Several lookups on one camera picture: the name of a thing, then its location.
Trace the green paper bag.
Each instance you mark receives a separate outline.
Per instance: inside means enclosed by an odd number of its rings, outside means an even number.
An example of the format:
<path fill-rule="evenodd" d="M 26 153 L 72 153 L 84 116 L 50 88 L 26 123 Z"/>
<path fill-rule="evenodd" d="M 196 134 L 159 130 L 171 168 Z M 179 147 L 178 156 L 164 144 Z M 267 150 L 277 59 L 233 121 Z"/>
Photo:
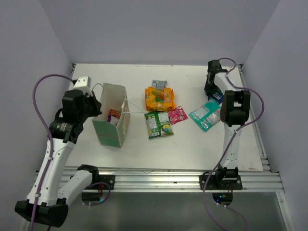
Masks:
<path fill-rule="evenodd" d="M 130 115 L 126 88 L 103 83 L 100 103 L 101 114 L 92 119 L 101 145 L 121 148 L 128 131 Z"/>

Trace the purple snack packet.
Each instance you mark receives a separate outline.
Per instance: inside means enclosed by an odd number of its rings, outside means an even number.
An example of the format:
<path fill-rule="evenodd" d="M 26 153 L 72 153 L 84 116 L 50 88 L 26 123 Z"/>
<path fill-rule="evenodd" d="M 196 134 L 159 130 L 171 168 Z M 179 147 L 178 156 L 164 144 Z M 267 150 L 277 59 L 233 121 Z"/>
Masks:
<path fill-rule="evenodd" d="M 107 119 L 107 122 L 110 123 L 113 126 L 117 126 L 119 119 L 111 117 L 111 119 Z"/>

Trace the dark blue chips packet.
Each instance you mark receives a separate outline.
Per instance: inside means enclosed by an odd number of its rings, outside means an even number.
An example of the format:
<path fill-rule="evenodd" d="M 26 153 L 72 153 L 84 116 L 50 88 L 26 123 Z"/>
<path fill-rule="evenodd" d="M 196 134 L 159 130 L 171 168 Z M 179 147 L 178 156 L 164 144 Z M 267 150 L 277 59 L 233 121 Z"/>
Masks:
<path fill-rule="evenodd" d="M 218 89 L 214 94 L 212 94 L 211 96 L 208 97 L 208 100 L 214 101 L 218 105 L 220 105 L 223 102 L 223 98 L 224 98 L 223 92 L 220 89 Z"/>

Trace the red snack packet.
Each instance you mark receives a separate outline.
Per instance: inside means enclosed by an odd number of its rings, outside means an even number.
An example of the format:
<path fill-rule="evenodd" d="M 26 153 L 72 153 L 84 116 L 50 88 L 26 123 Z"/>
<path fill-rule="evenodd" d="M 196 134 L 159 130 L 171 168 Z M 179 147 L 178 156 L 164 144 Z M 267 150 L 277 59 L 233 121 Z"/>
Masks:
<path fill-rule="evenodd" d="M 116 110 L 111 109 L 111 110 L 109 111 L 108 119 L 111 119 L 111 117 L 120 119 L 121 113 L 118 112 L 118 111 L 116 111 Z"/>

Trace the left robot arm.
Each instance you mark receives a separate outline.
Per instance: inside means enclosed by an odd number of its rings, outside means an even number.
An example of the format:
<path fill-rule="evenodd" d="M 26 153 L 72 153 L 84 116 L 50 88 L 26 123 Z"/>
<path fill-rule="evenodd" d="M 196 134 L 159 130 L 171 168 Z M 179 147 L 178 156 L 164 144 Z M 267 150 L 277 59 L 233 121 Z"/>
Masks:
<path fill-rule="evenodd" d="M 59 228 L 67 218 L 69 206 L 88 187 L 99 186 L 98 168 L 82 164 L 75 175 L 60 187 L 64 167 L 83 124 L 101 114 L 101 103 L 93 91 L 69 90 L 62 98 L 62 108 L 50 124 L 51 139 L 33 188 L 27 198 L 18 201 L 15 212 L 29 222 Z"/>

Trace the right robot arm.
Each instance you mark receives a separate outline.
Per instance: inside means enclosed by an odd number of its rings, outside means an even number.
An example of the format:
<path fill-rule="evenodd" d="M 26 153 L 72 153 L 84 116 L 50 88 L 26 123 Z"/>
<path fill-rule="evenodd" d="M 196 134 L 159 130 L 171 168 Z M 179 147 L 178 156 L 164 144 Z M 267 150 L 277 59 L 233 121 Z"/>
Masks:
<path fill-rule="evenodd" d="M 241 130 L 249 119 L 250 92 L 237 90 L 227 79 L 228 70 L 222 68 L 219 60 L 208 62 L 207 79 L 204 91 L 212 98 L 218 91 L 223 92 L 220 120 L 224 123 L 224 144 L 222 160 L 215 169 L 215 174 L 208 176 L 208 187 L 227 190 L 231 187 L 242 189 L 238 169 L 238 150 Z"/>

